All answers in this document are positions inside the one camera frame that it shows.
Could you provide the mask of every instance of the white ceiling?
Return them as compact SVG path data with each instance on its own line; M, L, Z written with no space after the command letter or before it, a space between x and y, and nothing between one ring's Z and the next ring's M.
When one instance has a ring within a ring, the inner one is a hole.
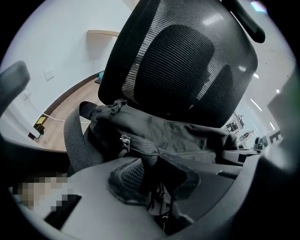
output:
M277 89L281 90L295 68L295 57L269 16L263 12L256 12L248 0L239 0L249 15L264 29L266 40L263 44L255 43L251 40L258 58L257 75L259 79L253 77L250 82L241 105L251 112L253 119L259 122L262 135L273 131L270 122L278 129L276 120L267 108L267 104L277 94ZM260 111L250 100L253 99Z

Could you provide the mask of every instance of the wooden floor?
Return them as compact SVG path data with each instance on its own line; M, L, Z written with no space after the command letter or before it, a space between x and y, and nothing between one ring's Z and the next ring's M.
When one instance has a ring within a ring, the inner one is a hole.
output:
M104 105L98 98L98 89L99 84L95 83L95 80L90 81L63 101L50 116L55 119L65 120L82 101ZM81 118L81 122L82 131L84 132L88 127L87 123L89 121ZM48 118L44 123L44 127L44 135L41 135L35 141L44 148L65 151L66 147L63 134L64 122Z

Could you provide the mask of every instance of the wooden shelf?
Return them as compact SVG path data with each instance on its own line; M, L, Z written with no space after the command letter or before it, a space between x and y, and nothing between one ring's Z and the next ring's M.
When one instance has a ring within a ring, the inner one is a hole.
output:
M106 30L88 30L88 34L104 34L104 35L109 35L114 37L119 36L119 32L106 31Z

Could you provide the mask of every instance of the zipper pull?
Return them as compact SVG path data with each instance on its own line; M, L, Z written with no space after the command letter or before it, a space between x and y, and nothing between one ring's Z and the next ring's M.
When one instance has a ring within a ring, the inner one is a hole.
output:
M130 137L126 136L126 135L122 135L120 137L121 142L123 143L123 149L126 149L127 152L129 152L130 149Z

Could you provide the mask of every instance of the mesh headrest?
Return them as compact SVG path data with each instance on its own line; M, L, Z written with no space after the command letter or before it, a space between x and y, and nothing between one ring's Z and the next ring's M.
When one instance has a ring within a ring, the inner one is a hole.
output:
M221 127L257 56L219 0L140 0L108 60L98 96L156 116Z

